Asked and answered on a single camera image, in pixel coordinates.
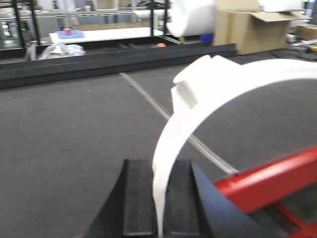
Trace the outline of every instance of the white foam roll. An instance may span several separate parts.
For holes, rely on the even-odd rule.
[[[214,0],[174,0],[172,22],[167,24],[175,37],[214,32],[216,5]]]

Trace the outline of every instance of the red metal frame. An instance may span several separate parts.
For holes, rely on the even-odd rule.
[[[284,218],[288,224],[299,229],[299,231],[291,234],[288,238],[317,238],[317,222],[307,225],[280,202],[273,203],[270,207]]]
[[[305,224],[278,200],[317,182],[317,146],[217,182],[216,187],[246,213],[271,207],[299,229],[288,238],[317,238],[317,222]]]

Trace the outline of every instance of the cardboard box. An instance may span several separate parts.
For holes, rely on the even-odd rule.
[[[317,39],[317,25],[304,24],[296,27],[295,35],[306,41]]]
[[[215,0],[215,45],[235,43],[240,55],[283,48],[290,20],[309,19],[296,12],[258,12],[258,0]]]

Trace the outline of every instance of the black platform edge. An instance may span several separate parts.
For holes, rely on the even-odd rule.
[[[191,63],[203,55],[236,56],[234,44],[205,43],[0,65],[0,89]]]
[[[91,41],[91,42],[78,42],[77,45],[82,46],[85,50],[100,50],[102,48],[114,48],[118,44],[141,45],[141,44],[157,44],[164,43],[167,46],[179,45],[180,42],[173,41],[164,36],[154,36],[154,37],[138,37],[129,39],[118,39],[118,40],[106,40],[106,41]],[[49,45],[36,46],[36,53],[40,55]],[[23,58],[26,53],[26,48],[17,49],[7,49],[0,51],[0,60]]]
[[[83,238],[156,238],[148,160],[125,160]],[[231,203],[197,164],[176,161],[166,193],[165,238],[278,238]]]

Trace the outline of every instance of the orange object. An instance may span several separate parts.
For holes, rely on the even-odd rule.
[[[158,43],[157,46],[158,46],[158,47],[166,47],[166,44],[164,44],[164,43]]]

